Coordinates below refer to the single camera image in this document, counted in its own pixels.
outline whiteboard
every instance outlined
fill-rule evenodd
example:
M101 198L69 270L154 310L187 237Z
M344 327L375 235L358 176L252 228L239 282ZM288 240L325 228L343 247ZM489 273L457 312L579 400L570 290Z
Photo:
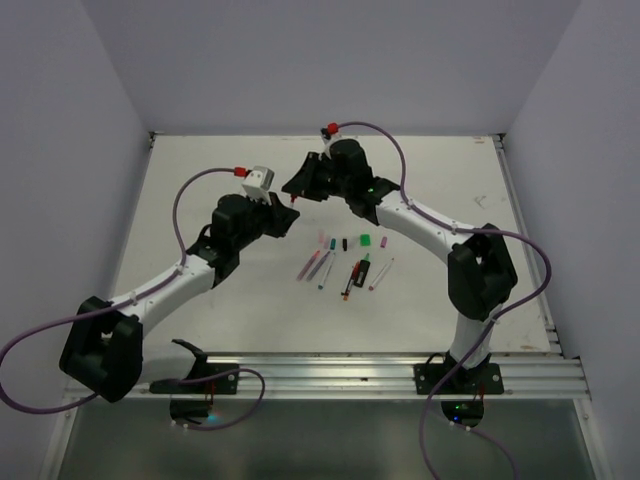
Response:
M416 200L461 222L487 222L515 230L498 157L488 137L399 137L408 161L407 190ZM400 163L388 140L360 136L374 174L399 181ZM319 137L159 136L137 205L116 292L131 290L179 258L171 226L176 191L193 174L211 167L263 165L276 172L272 191L300 168ZM178 218L187 246L225 194L240 193L229 174L201 178L187 190ZM288 197L281 194L283 203ZM209 352L438 352L453 340L456 311L447 297L446 268L434 255L400 234L354 216L344 200L296 201L301 216L283 239L262 237L240 254L240 266L221 285L184 305L146 339L174 338ZM338 239L368 233L369 248L338 249L324 290L296 276L321 245L318 230ZM383 235L386 249L380 248ZM507 239L519 275L511 301L533 289L522 246ZM371 255L369 279L390 258L393 268L374 292L340 290L351 266ZM496 326L497 352L549 351L537 302L506 315Z

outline gray wall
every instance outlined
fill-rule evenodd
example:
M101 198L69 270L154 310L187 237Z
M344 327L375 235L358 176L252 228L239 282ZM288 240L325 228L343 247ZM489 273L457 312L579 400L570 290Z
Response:
M640 3L584 0L507 138L550 253L560 340L580 355L619 478L637 478Z
M505 132L579 0L83 0L169 133Z
M106 293L146 162L145 138L77 0L0 6L0 342ZM3 384L60 403L66 328L18 346ZM35 478L53 417L0 404L0 478Z

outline robotic arm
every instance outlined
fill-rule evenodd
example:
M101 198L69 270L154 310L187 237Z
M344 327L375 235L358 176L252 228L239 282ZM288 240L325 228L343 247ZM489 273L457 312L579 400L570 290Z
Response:
M182 340L162 348L143 346L143 339L174 310L217 287L240 263L240 251L267 235L284 237L300 213L282 205L269 192L273 171L255 167L243 181L246 195L225 195L218 201L186 259L128 294L104 301L86 300L78 313L101 310L130 300L127 307L73 324L60 369L109 402L123 398L137 383L167 378L201 378L214 373L206 355ZM177 277L156 285L174 271ZM138 300L137 292L153 293Z
M443 365L433 366L440 370L429 382L433 385L471 349L486 322L501 309L518 281L504 239L497 235L457 232L458 228L473 227L414 202L454 228L446 230L427 221L405 203L399 185L373 175L365 152L356 140L342 139L337 129L323 129L322 134L326 144L324 152L307 154L300 171L282 190L314 201L330 196L344 198L358 217L407 236L447 265L449 299L458 310L458 322ZM483 227L495 228L490 224ZM474 393L473 389L487 373L494 375L497 365L491 364L493 368L487 369L489 340L490 335L453 377L451 388L456 393L467 390Z

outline small red object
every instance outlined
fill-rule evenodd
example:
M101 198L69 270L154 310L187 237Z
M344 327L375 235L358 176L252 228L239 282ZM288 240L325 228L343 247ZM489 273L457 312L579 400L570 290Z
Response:
M338 133L338 124L337 123L330 123L329 125L327 125L327 132L329 133L329 135L335 135L336 133Z

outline gray floor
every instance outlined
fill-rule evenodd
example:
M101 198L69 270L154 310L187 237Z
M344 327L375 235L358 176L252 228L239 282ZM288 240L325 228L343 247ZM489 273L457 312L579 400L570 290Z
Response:
M224 419L246 406L217 403ZM185 434L169 426L167 400L94 402L80 412L60 478L424 479L421 406L271 401L228 431ZM512 452L523 480L594 478L570 401L489 403L481 427ZM426 433L444 479L512 478L505 457L486 441L436 417Z

